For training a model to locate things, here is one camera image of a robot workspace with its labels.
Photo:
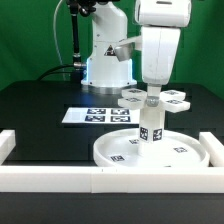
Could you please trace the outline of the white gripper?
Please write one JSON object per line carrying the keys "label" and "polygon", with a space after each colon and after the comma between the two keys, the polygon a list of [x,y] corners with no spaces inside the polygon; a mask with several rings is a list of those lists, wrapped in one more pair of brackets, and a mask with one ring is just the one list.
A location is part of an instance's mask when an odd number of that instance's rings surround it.
{"label": "white gripper", "polygon": [[146,103],[157,106],[161,87],[169,82],[180,38],[179,28],[141,28],[141,70],[147,85]]}

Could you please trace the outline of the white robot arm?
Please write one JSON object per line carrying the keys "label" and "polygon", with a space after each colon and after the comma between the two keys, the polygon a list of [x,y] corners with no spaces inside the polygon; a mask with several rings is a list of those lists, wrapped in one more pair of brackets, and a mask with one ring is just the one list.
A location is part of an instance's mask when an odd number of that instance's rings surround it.
{"label": "white robot arm", "polygon": [[191,0],[136,0],[134,17],[140,34],[127,36],[127,17],[111,0],[100,0],[93,13],[93,50],[82,83],[99,91],[133,85],[132,52],[141,52],[146,102],[159,104],[161,87],[168,83],[180,32],[190,21]]}

